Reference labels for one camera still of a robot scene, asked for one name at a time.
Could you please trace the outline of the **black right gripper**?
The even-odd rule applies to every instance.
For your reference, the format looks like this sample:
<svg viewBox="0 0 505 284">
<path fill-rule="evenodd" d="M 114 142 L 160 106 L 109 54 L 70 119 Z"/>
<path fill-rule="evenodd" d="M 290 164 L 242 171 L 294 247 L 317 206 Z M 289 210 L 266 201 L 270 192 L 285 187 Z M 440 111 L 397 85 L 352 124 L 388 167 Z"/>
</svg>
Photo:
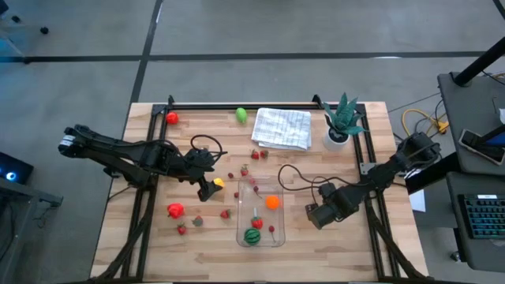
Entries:
<svg viewBox="0 0 505 284">
<path fill-rule="evenodd" d="M 318 229 L 332 222 L 341 222 L 358 211 L 358 200 L 349 189 L 319 188 L 323 204 L 310 211 L 310 221 Z"/>
</svg>

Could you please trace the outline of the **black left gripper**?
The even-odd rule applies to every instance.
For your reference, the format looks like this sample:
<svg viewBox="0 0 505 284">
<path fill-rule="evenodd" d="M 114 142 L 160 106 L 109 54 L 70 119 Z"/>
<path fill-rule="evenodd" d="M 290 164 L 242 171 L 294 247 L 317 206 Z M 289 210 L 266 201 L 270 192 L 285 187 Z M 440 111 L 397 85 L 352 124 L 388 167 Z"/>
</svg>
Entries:
<svg viewBox="0 0 505 284">
<path fill-rule="evenodd" d="M 197 181 L 200 189 L 197 194 L 200 201 L 207 201 L 214 192 L 218 192 L 224 188 L 217 186 L 212 181 L 206 181 L 204 178 L 205 172 L 212 172 L 215 164 L 215 159 L 212 153 L 207 148 L 193 148 L 184 155 L 185 170 L 190 181 Z"/>
</svg>

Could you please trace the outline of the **clear plastic tupperware container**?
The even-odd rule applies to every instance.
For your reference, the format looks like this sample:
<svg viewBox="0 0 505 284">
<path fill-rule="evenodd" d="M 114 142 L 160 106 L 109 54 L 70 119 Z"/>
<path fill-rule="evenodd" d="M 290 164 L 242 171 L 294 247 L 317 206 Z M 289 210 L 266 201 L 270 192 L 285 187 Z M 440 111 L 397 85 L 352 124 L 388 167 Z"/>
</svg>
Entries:
<svg viewBox="0 0 505 284">
<path fill-rule="evenodd" d="M 253 191 L 253 186 L 259 187 L 259 198 Z M 284 245 L 286 234 L 284 229 L 284 208 L 283 208 L 283 190 L 273 177 L 246 176 L 238 183 L 238 226 L 236 241 L 242 247 L 268 247 L 276 248 Z M 265 206 L 267 196 L 277 196 L 280 200 L 280 206 L 276 210 L 270 210 Z M 251 219 L 255 216 L 261 217 L 264 226 L 260 231 L 261 240 L 258 245 L 247 245 L 243 238 L 244 232 L 252 227 Z M 272 241 L 271 234 L 268 231 L 269 226 L 275 227 L 275 242 Z"/>
</svg>

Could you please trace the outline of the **red toy bell pepper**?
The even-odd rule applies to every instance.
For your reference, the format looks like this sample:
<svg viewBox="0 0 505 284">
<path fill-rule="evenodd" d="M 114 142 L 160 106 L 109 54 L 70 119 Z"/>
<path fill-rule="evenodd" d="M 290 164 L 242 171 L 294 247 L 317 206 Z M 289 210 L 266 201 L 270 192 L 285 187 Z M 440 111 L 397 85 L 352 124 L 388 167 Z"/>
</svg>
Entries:
<svg viewBox="0 0 505 284">
<path fill-rule="evenodd" d="M 179 219 L 185 214 L 185 208 L 180 203 L 169 204 L 166 209 L 168 217 L 172 219 Z"/>
</svg>

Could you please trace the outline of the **green striped toy watermelon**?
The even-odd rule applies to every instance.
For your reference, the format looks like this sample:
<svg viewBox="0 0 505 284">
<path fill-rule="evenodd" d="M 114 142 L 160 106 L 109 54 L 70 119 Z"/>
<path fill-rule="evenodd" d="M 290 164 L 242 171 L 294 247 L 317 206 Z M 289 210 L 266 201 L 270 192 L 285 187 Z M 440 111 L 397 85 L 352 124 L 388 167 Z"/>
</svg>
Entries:
<svg viewBox="0 0 505 284">
<path fill-rule="evenodd" d="M 247 245 L 258 245 L 261 240 L 261 233 L 257 228 L 250 227 L 244 232 L 243 240 Z"/>
</svg>

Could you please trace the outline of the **white paper sheet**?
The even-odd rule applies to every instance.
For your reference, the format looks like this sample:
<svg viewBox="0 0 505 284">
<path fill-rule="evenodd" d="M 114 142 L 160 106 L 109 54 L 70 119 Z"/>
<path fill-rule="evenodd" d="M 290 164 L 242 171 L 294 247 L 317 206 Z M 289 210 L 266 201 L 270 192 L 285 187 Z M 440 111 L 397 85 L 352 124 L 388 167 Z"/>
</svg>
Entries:
<svg viewBox="0 0 505 284">
<path fill-rule="evenodd" d="M 409 199 L 413 211 L 426 212 L 425 191 L 423 189 L 409 194 Z"/>
</svg>

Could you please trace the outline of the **green snake plant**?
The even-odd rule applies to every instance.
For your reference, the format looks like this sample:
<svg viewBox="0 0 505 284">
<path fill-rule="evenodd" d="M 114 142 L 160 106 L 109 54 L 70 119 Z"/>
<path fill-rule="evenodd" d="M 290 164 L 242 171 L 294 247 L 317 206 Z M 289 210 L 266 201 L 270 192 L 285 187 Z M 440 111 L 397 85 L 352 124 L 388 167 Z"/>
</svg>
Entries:
<svg viewBox="0 0 505 284">
<path fill-rule="evenodd" d="M 356 112 L 356 106 L 357 98 L 348 100 L 346 93 L 342 94 L 335 111 L 331 110 L 328 103 L 323 103 L 324 110 L 327 113 L 325 119 L 330 133 L 337 136 L 354 136 L 365 132 L 365 129 L 357 124 L 364 115 Z"/>
</svg>

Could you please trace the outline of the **white checked folded towel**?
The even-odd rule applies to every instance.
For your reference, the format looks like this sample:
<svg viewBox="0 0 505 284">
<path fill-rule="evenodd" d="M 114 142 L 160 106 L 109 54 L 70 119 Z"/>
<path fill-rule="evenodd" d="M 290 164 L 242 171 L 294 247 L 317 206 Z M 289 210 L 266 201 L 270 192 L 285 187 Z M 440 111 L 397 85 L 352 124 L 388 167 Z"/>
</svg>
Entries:
<svg viewBox="0 0 505 284">
<path fill-rule="evenodd" d="M 311 121 L 308 111 L 260 108 L 252 140 L 264 148 L 307 151 L 312 146 Z"/>
</svg>

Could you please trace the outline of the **backlit black keyboard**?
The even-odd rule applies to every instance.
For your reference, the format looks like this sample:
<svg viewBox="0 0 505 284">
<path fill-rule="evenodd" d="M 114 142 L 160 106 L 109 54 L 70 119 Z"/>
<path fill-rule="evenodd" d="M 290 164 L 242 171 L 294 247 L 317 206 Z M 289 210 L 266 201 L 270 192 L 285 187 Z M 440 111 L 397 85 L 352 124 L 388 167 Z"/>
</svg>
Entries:
<svg viewBox="0 0 505 284">
<path fill-rule="evenodd" d="M 458 195 L 463 221 L 472 239 L 505 239 L 505 195 Z"/>
</svg>

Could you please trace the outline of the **dark gray desk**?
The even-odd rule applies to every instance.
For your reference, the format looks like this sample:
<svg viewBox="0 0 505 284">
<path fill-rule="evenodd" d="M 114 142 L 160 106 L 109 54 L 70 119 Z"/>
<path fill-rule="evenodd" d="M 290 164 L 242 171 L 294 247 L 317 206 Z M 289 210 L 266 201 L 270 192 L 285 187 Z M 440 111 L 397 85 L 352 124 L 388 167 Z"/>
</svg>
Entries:
<svg viewBox="0 0 505 284">
<path fill-rule="evenodd" d="M 462 261 L 474 270 L 505 273 L 505 239 L 472 239 L 463 221 L 458 195 L 505 195 L 505 177 L 450 172 L 448 190 L 458 226 L 458 252 Z"/>
<path fill-rule="evenodd" d="M 461 170 L 505 175 L 505 160 L 496 165 L 458 143 L 465 129 L 483 136 L 502 125 L 499 111 L 505 109 L 505 85 L 490 77 L 474 77 L 468 86 L 460 87 L 449 73 L 440 74 L 437 80 Z"/>
</svg>

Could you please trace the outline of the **black smartphone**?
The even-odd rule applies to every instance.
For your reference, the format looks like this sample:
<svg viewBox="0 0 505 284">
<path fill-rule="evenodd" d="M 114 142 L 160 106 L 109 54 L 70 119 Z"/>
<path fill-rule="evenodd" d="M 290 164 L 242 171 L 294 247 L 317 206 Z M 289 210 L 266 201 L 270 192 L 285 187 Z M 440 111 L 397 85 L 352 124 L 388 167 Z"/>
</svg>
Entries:
<svg viewBox="0 0 505 284">
<path fill-rule="evenodd" d="M 484 138 L 468 129 L 463 129 L 458 144 L 498 166 L 505 160 L 505 136 Z"/>
</svg>

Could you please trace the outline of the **black device with blue light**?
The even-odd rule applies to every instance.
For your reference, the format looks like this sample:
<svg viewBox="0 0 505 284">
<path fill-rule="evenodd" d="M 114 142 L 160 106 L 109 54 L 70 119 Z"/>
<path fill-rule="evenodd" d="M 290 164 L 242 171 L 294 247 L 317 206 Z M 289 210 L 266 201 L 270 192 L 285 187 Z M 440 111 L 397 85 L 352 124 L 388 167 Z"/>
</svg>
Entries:
<svg viewBox="0 0 505 284">
<path fill-rule="evenodd" d="M 26 185 L 34 166 L 0 152 L 0 178 Z"/>
</svg>

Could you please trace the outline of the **dark side desk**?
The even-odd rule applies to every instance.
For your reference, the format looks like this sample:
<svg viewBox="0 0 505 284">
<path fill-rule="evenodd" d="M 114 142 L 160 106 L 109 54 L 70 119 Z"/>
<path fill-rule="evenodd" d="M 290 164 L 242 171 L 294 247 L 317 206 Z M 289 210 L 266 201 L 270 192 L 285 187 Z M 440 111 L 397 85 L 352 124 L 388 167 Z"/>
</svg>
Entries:
<svg viewBox="0 0 505 284">
<path fill-rule="evenodd" d="M 0 201 L 0 220 L 4 212 L 2 208 L 13 210 L 13 217 L 9 218 L 6 247 L 0 252 L 0 284 L 10 284 L 13 283 L 13 273 L 28 236 L 28 225 L 35 218 L 39 202 L 59 207 L 63 196 L 0 178 L 1 198 L 4 200 Z"/>
</svg>

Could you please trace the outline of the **black metal pole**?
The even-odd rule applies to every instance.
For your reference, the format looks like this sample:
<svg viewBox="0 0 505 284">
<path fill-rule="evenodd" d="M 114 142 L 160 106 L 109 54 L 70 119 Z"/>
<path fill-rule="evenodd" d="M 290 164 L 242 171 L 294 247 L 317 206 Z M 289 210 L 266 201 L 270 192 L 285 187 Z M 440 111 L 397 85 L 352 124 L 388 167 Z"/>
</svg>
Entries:
<svg viewBox="0 0 505 284">
<path fill-rule="evenodd" d="M 465 87 L 474 77 L 476 77 L 479 73 L 482 73 L 487 67 L 503 55 L 505 55 L 505 36 L 485 51 L 463 71 L 457 75 L 451 73 L 451 79 L 458 86 Z"/>
</svg>

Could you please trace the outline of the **black aluminium table frame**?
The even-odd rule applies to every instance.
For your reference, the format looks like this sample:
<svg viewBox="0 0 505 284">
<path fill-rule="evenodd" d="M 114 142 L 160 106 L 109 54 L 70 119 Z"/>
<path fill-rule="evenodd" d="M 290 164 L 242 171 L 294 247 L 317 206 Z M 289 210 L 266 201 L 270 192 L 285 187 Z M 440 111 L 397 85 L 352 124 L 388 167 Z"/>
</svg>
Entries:
<svg viewBox="0 0 505 284">
<path fill-rule="evenodd" d="M 265 107 L 290 109 L 303 107 L 312 113 L 312 147 L 309 151 L 268 150 L 267 159 L 252 160 L 250 153 L 258 149 L 251 136 L 256 110 L 252 103 L 174 103 L 180 122 L 168 125 L 166 138 L 181 151 L 190 149 L 189 140 L 197 134 L 207 134 L 218 140 L 225 151 L 213 173 L 206 178 L 222 178 L 226 187 L 207 202 L 200 202 L 197 184 L 179 183 L 160 177 L 154 202 L 154 214 L 145 258 L 145 282 L 367 282 L 377 280 L 370 233 L 364 204 L 360 211 L 343 222 L 332 223 L 322 230 L 314 228 L 305 215 L 304 206 L 311 202 L 310 191 L 284 192 L 283 208 L 286 241 L 277 248 L 246 248 L 236 242 L 238 223 L 237 180 L 242 165 L 249 175 L 272 177 L 276 180 L 283 164 L 293 164 L 306 178 L 339 176 L 358 181 L 357 157 L 351 140 L 339 151 L 327 151 L 323 134 L 327 128 L 324 110 L 314 109 L 315 103 L 274 103 Z M 376 161 L 385 163 L 395 152 L 395 140 L 385 102 L 366 102 L 368 125 Z M 235 110 L 247 110 L 247 124 L 235 117 Z M 135 189 L 116 196 L 107 203 L 91 277 L 101 275 L 126 243 L 133 213 Z M 420 273 L 427 275 L 419 233 L 405 188 L 393 185 L 384 193 L 387 215 L 393 238 L 406 258 Z M 169 204 L 185 207 L 182 221 L 169 219 Z M 229 219 L 220 217 L 230 209 Z M 203 225 L 192 221 L 200 215 Z M 177 231 L 179 223 L 187 230 Z"/>
</svg>

